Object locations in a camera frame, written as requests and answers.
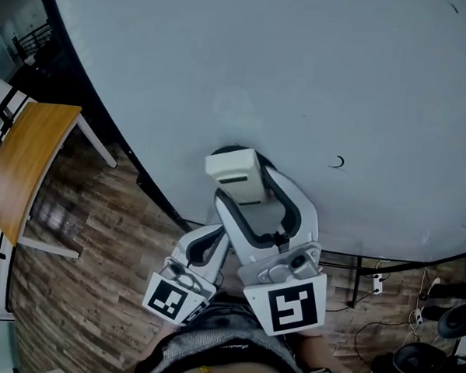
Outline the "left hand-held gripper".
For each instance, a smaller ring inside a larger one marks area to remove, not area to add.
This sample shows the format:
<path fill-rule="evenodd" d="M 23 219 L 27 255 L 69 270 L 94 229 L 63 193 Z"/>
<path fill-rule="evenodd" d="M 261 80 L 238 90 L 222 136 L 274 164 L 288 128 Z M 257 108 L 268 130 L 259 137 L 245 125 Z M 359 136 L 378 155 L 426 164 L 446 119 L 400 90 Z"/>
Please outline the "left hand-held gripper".
<path fill-rule="evenodd" d="M 167 258 L 163 270 L 152 275 L 144 308 L 173 325 L 188 325 L 210 305 L 229 247 L 221 224 L 184 234 L 174 247 L 174 259 Z M 191 265 L 193 272 L 182 264 Z"/>

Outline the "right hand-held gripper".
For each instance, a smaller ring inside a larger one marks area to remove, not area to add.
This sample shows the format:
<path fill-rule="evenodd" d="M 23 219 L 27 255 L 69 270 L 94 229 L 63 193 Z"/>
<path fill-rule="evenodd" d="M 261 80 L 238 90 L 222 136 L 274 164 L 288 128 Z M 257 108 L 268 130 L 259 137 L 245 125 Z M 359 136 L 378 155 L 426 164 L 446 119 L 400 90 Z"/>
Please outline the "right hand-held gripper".
<path fill-rule="evenodd" d="M 320 327 L 325 321 L 327 275 L 318 263 L 318 215 L 313 203 L 292 179 L 273 167 L 263 177 L 284 209 L 280 221 L 280 250 L 273 234 L 257 235 L 238 205 L 215 190 L 215 207 L 242 265 L 239 278 L 244 296 L 268 335 L 284 335 Z"/>

